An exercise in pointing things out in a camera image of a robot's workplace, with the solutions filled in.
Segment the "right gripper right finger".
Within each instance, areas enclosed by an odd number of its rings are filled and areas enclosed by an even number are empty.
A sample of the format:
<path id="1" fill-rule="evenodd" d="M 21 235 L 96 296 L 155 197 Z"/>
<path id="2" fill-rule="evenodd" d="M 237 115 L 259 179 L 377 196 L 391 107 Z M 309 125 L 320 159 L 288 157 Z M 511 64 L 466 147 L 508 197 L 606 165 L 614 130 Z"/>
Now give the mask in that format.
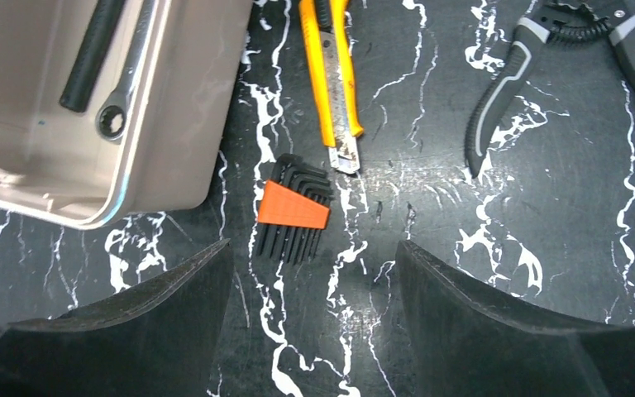
<path id="1" fill-rule="evenodd" d="M 530 304 L 411 241 L 395 262 L 419 396 L 635 396 L 635 326 Z"/>

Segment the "black handled hammer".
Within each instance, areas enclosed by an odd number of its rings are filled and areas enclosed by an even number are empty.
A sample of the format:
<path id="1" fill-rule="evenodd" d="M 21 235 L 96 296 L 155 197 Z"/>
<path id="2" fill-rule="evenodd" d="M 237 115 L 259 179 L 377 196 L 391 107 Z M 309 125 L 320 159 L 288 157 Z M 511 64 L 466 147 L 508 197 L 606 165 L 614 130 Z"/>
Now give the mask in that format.
<path id="1" fill-rule="evenodd" d="M 76 113 L 83 113 L 88 109 L 93 89 L 125 3 L 123 0 L 96 2 L 69 77 L 60 95 L 61 107 Z"/>

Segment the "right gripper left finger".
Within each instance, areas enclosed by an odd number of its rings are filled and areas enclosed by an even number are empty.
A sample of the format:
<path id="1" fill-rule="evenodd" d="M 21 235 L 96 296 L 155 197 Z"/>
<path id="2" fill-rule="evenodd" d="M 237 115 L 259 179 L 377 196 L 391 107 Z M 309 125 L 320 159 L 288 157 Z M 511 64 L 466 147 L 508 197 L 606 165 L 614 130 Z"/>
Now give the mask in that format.
<path id="1" fill-rule="evenodd" d="M 58 318 L 0 324 L 0 396 L 201 396 L 232 286 L 222 240 Z"/>

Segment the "steel combination wrench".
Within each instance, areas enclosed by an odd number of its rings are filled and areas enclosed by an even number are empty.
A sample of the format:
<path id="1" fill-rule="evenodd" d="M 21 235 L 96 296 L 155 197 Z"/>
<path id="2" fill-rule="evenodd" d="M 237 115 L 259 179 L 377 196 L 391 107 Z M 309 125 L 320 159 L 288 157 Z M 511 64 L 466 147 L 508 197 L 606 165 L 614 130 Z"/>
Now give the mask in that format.
<path id="1" fill-rule="evenodd" d="M 145 53 L 151 40 L 151 30 L 159 1 L 145 0 L 136 19 L 122 72 L 113 91 L 99 108 L 96 127 L 105 140 L 119 142 L 125 132 L 131 99 L 139 84 Z"/>

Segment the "beige plastic tool box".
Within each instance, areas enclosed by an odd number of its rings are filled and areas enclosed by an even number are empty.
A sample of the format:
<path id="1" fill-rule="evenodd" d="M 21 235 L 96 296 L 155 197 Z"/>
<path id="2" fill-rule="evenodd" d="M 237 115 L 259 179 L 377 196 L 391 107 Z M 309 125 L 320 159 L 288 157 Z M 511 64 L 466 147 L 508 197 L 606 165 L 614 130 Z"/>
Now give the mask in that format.
<path id="1" fill-rule="evenodd" d="M 0 209 L 81 230 L 208 196 L 250 1 L 0 1 Z"/>

